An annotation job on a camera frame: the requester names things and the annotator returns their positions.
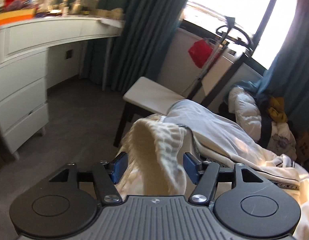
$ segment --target window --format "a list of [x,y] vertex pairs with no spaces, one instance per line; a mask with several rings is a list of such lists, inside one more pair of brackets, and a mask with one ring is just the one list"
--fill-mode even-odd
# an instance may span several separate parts
[[[236,18],[236,24],[253,38],[271,0],[188,0],[184,19],[210,32],[225,24],[224,16]],[[252,58],[268,69],[288,33],[297,0],[276,0],[270,19]]]

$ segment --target curtain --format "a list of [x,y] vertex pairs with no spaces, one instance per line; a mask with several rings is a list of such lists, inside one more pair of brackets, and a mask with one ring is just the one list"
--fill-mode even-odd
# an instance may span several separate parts
[[[107,85],[125,93],[141,76],[156,80],[187,0],[100,0],[99,9],[123,8],[125,27],[111,52]],[[106,39],[90,41],[82,77],[101,84]]]
[[309,0],[298,0],[287,37],[256,88],[284,97],[289,120],[300,132],[309,131]]

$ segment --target drawer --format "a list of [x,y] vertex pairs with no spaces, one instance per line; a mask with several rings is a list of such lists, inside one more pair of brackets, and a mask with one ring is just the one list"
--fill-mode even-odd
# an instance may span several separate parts
[[3,139],[9,151],[14,153],[26,140],[47,123],[48,106],[44,104],[4,134]]
[[40,21],[17,25],[6,32],[7,54],[53,41],[76,38],[84,20]]
[[118,35],[120,29],[102,24],[100,21],[84,21],[80,36],[93,36],[93,35]]
[[45,79],[25,86],[0,102],[0,130],[9,127],[46,101]]
[[45,76],[46,51],[17,57],[0,68],[0,101]]

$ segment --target silver bolt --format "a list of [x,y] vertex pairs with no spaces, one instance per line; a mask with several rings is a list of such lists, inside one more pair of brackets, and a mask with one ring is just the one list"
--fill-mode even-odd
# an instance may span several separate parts
[[119,200],[120,200],[120,197],[118,197],[117,195],[106,195],[104,197],[104,201],[108,203],[115,203],[115,202],[118,202]]
[[193,195],[191,197],[191,200],[195,203],[203,203],[205,201],[207,201],[207,197],[201,194],[197,194],[197,195]]

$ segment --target ribbed gray panel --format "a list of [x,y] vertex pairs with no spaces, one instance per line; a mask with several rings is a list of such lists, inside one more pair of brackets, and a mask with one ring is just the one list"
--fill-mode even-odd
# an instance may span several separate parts
[[[106,207],[86,231],[69,240],[242,240],[216,221],[207,207],[183,196],[129,196],[125,204]],[[21,236],[19,240],[30,240]]]

